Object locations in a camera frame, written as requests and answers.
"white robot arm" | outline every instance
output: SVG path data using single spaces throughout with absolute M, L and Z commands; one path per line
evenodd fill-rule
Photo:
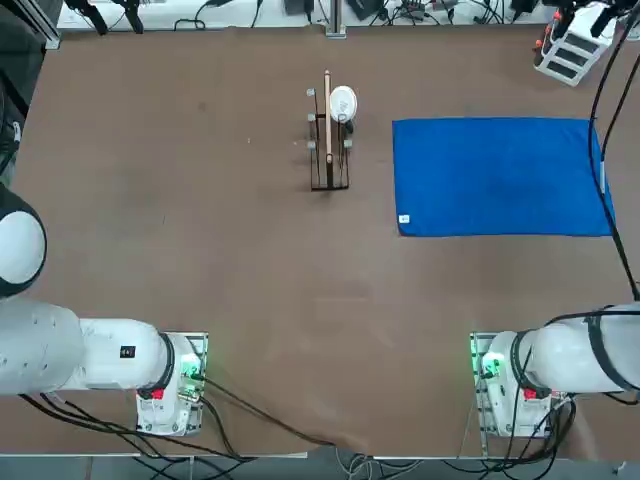
M 186 435 L 201 427 L 206 334 L 158 332 L 130 319 L 79 319 L 15 296 L 42 271 L 36 212 L 0 184 L 0 395 L 135 389 L 139 429 Z
M 501 332 L 479 368 L 499 435 L 530 436 L 552 395 L 638 391 L 640 304 L 565 315 L 537 330 Z M 518 398 L 518 416 L 513 411 Z

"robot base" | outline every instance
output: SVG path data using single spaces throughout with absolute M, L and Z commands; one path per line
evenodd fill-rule
M 532 395 L 532 392 L 518 387 L 510 360 L 511 344 L 514 338 L 514 332 L 471 336 L 472 352 L 475 352 L 474 360 L 477 361 L 477 365 L 474 365 L 474 371 L 477 372 L 476 395 L 482 415 L 484 410 L 489 410 L 491 413 L 489 421 L 487 418 L 481 419 L 485 432 L 510 437 L 513 430 L 513 435 L 516 437 L 530 437 L 534 434 L 536 426 L 549 412 L 551 397 L 539 399 L 535 397 L 535 392 Z M 479 345 L 479 342 L 485 344 L 484 348 Z M 515 425 L 512 425 L 516 391 L 518 411 Z M 545 431 L 546 426 L 543 426 L 535 432 L 534 436 L 544 437 Z
M 175 351 L 171 381 L 164 390 L 152 392 L 151 398 L 136 394 L 137 429 L 155 435 L 193 435 L 202 428 L 204 382 L 191 375 L 205 374 L 208 334 L 166 333 Z

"blue cloth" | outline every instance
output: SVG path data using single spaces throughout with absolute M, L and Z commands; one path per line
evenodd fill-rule
M 587 131 L 587 120 L 561 118 L 394 121 L 401 234 L 609 235 Z M 595 132 L 593 151 L 599 180 Z M 613 215 L 608 186 L 606 199 Z

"wooden stick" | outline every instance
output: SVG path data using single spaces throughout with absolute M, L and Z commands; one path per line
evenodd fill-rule
M 327 163 L 333 161 L 333 154 L 331 153 L 331 73 L 329 70 L 324 71 L 324 124 L 325 124 L 325 136 L 327 137 Z

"brown tabletop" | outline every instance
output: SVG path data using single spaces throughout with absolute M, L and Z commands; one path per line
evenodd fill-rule
M 538 33 L 505 26 L 354 28 L 346 41 L 316 29 L 66 36 L 46 57 L 15 182 L 50 242 L 29 295 L 80 316 L 207 331 L 209 374 L 309 434 L 377 455 L 458 455 L 473 391 L 471 331 L 532 328 L 630 300 L 609 238 L 398 234 L 392 120 L 588 116 L 602 66 L 578 88 L 535 72 Z M 635 50 L 628 47 L 611 78 L 601 127 Z M 358 94 L 352 187 L 333 194 L 308 191 L 305 91 L 321 89 L 325 68 Z M 608 157 L 638 272 L 639 107 L 636 89 Z M 425 148 L 437 141 L 426 139 Z M 131 392 L 70 398 L 104 418 L 135 418 Z M 242 452 L 310 448 L 219 405 Z M 20 400 L 3 398 L 0 407 L 2 452 L 131 451 Z M 481 453 L 472 418 L 462 455 Z M 639 426 L 638 409 L 582 399 L 563 455 L 640 459 L 627 440 Z M 193 440 L 220 447 L 210 419 Z

